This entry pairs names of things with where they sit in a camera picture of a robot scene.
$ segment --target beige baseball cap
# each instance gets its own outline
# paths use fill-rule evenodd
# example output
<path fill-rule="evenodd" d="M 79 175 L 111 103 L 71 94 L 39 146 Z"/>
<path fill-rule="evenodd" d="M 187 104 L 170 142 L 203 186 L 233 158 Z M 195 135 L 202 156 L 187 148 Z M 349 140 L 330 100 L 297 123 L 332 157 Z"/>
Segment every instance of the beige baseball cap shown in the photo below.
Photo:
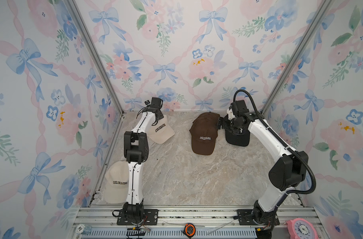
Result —
<path fill-rule="evenodd" d="M 119 161 L 111 165 L 105 174 L 107 180 L 105 201 L 124 203 L 128 194 L 128 163 Z"/>
<path fill-rule="evenodd" d="M 155 143 L 162 144 L 175 135 L 174 130 L 169 126 L 167 116 L 164 116 L 158 123 L 151 126 L 147 136 Z"/>

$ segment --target baseball cap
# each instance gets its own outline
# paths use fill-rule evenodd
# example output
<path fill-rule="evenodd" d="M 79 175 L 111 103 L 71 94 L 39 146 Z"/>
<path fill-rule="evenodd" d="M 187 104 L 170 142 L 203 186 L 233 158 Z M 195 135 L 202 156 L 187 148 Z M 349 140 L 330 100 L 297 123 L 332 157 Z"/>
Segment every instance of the baseball cap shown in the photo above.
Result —
<path fill-rule="evenodd" d="M 151 126 L 150 131 L 147 133 L 147 136 L 158 144 L 164 143 L 173 135 L 175 135 L 175 132 L 168 124 L 166 115 L 156 125 Z"/>
<path fill-rule="evenodd" d="M 198 155 L 211 155 L 217 138 L 217 120 L 220 115 L 206 112 L 199 115 L 189 130 L 192 151 Z"/>
<path fill-rule="evenodd" d="M 105 174 L 107 180 L 105 201 L 124 203 L 128 194 L 128 163 L 119 161 L 111 165 Z"/>

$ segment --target cap brim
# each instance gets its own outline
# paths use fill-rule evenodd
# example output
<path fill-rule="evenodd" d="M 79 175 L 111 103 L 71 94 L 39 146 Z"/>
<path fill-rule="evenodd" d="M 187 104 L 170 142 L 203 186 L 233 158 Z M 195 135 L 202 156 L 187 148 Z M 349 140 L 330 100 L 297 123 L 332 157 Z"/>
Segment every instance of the cap brim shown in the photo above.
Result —
<path fill-rule="evenodd" d="M 108 182 L 106 184 L 106 190 L 105 190 L 105 201 L 106 203 L 125 203 L 127 199 L 128 194 L 128 186 L 117 189 L 111 186 Z"/>
<path fill-rule="evenodd" d="M 209 143 L 202 143 L 191 139 L 192 151 L 198 155 L 211 155 L 215 150 L 216 140 Z"/>
<path fill-rule="evenodd" d="M 150 135 L 149 138 L 155 143 L 162 144 L 175 135 L 175 131 L 167 125 L 161 133 Z"/>

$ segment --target marble floor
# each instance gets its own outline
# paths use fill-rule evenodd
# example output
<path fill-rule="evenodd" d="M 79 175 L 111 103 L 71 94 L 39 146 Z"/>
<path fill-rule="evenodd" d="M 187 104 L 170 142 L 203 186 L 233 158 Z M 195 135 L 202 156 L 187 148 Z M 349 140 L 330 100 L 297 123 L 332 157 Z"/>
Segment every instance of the marble floor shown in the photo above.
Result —
<path fill-rule="evenodd" d="M 145 205 L 253 205 L 269 184 L 273 159 L 251 134 L 247 147 L 227 143 L 219 130 L 213 154 L 197 155 L 191 149 L 189 129 L 202 112 L 163 112 L 175 135 L 159 145 L 148 138 L 149 157 L 143 169 Z M 217 112 L 222 117 L 225 112 Z M 109 165 L 126 160 L 123 134 L 139 121 L 136 112 L 127 112 Z M 104 180 L 97 204 L 106 204 Z M 296 194 L 285 205 L 299 205 Z"/>

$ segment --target pink clock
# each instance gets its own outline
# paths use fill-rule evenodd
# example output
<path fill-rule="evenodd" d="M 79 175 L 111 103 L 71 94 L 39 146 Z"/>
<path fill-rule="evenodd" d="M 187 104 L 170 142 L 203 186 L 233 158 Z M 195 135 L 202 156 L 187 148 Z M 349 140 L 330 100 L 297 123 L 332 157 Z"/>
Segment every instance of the pink clock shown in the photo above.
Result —
<path fill-rule="evenodd" d="M 287 221 L 290 239 L 318 239 L 317 231 L 305 219 L 296 218 Z"/>

